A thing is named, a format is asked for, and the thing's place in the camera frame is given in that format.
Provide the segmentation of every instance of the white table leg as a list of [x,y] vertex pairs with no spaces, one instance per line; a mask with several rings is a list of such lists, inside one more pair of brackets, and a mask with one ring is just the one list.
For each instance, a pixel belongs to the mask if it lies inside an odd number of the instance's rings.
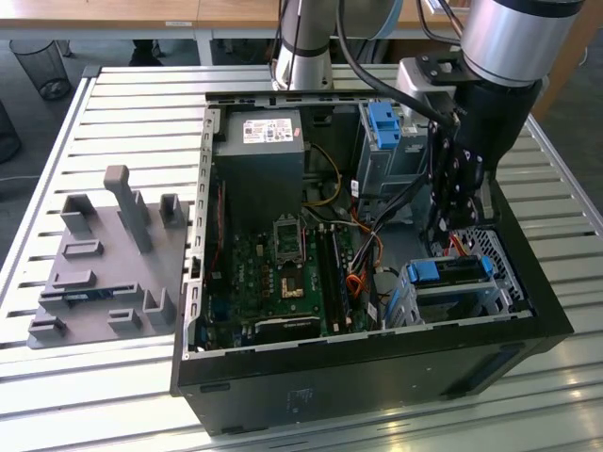
[[201,66],[213,66],[210,42],[212,40],[211,30],[195,30],[195,40],[199,51],[199,62]]

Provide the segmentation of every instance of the green circuit board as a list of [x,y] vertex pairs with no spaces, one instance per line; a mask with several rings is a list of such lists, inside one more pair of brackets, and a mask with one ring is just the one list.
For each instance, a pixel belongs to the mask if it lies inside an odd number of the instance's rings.
[[[240,330],[244,336],[245,328],[270,318],[317,316],[321,335],[330,334],[324,315],[316,231],[302,229],[299,240],[296,235],[295,229],[285,230],[285,236],[279,234],[279,250],[293,251],[301,243],[301,261],[283,265],[277,264],[273,231],[235,236],[230,296],[211,300],[214,328],[210,334],[220,347],[240,347]],[[337,239],[339,257],[345,265],[353,255],[350,230],[339,228]],[[364,310],[352,311],[350,316],[351,330],[363,331]]]

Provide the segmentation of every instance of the wooden desk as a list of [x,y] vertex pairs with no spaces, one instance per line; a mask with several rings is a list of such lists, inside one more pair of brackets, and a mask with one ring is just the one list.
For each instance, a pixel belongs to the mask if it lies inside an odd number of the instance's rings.
[[194,38],[198,0],[0,0],[0,38]]
[[[278,4],[278,0],[200,0],[197,26],[274,30],[278,25]],[[431,14],[427,6],[425,14],[431,27],[451,30],[447,16]],[[399,16],[398,28],[418,30],[420,27],[416,0],[405,0]]]
[[[274,38],[278,25],[278,0],[199,0],[195,36],[202,65],[211,64],[209,42],[214,39]],[[443,36],[455,37],[445,15],[431,14],[428,24]],[[416,0],[404,0],[397,29],[391,40],[425,40],[416,12]]]

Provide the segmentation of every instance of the gray block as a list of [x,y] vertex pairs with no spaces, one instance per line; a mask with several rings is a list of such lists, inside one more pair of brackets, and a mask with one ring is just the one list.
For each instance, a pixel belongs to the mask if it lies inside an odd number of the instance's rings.
[[[142,193],[138,190],[132,190],[132,194],[134,195],[134,202],[139,209],[140,214],[142,215],[142,219],[144,220],[144,224],[148,225],[149,221],[151,221],[151,217],[149,217],[149,208],[147,204],[142,199]],[[118,211],[117,215],[120,216],[120,220],[122,221],[122,225],[125,229],[129,229],[128,224],[126,223],[125,218],[122,215],[122,211]]]
[[181,228],[184,226],[185,218],[178,195],[161,195],[161,199],[159,200],[159,215],[161,215],[163,227],[166,229]]
[[[146,226],[153,241],[153,249],[140,253],[139,248],[126,231],[118,216],[119,208],[98,207],[94,215],[86,218],[94,240],[102,244],[102,253],[83,252],[77,258],[69,258],[69,250],[91,250],[93,241],[77,237],[66,231],[58,247],[51,275],[40,297],[36,320],[57,315],[67,326],[68,334],[60,337],[30,335],[27,345],[31,348],[63,347],[76,344],[112,341],[124,337],[148,337],[170,334],[174,329],[170,306],[161,307],[162,290],[169,300],[178,299],[182,282],[182,267],[187,243],[188,204],[181,202],[182,227],[166,229],[159,203],[147,205],[149,222]],[[96,276],[92,287],[55,288],[52,282],[60,275],[91,271]],[[156,311],[143,312],[145,291],[156,300]],[[140,328],[129,333],[116,333],[107,323],[108,312],[134,309],[139,315]],[[164,321],[157,320],[163,316]]]
[[52,315],[58,315],[59,313],[66,311],[70,308],[70,301],[65,299],[63,295],[56,295],[57,291],[53,290],[52,292],[42,292],[39,300],[39,304],[41,308],[43,308],[47,313]]
[[81,240],[77,243],[65,244],[61,253],[65,259],[100,256],[103,254],[103,244],[100,240]]
[[159,303],[151,292],[145,291],[142,312],[147,315],[152,325],[170,325],[176,316],[176,310],[165,288],[161,291]]
[[32,320],[29,324],[29,333],[36,339],[59,339],[67,332],[66,325],[56,316],[47,316],[43,320]]
[[60,217],[74,237],[87,238],[91,237],[88,218],[95,213],[87,195],[69,195],[60,211]]
[[144,216],[140,213],[134,194],[128,185],[129,177],[130,171],[126,166],[111,165],[106,167],[103,184],[115,195],[122,212],[122,220],[127,224],[139,251],[149,252],[153,249],[153,241],[146,229]]
[[106,323],[117,334],[136,332],[142,327],[140,317],[133,308],[112,309],[108,313]]
[[113,291],[113,297],[115,297],[119,303],[140,303],[144,300],[144,290],[140,287],[140,284],[131,282],[126,285],[132,285],[132,288]]
[[96,275],[92,270],[57,272],[52,283],[56,289],[93,287],[95,284]]

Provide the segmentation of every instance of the ram slot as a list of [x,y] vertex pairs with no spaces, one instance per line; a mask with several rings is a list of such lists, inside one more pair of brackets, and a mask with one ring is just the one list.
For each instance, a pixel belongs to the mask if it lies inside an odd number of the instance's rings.
[[341,262],[341,254],[339,253],[339,241],[337,239],[337,231],[334,227],[331,229],[331,238],[333,241],[333,250],[335,256],[336,265],[336,278],[337,278],[337,294],[338,301],[337,305],[340,309],[339,321],[345,325],[346,329],[351,325],[350,318],[350,299],[348,298],[348,287],[346,286],[346,269]]
[[330,333],[342,332],[345,327],[345,313],[339,290],[337,258],[334,254],[333,233],[327,230],[316,230],[318,274],[322,288],[327,330]]

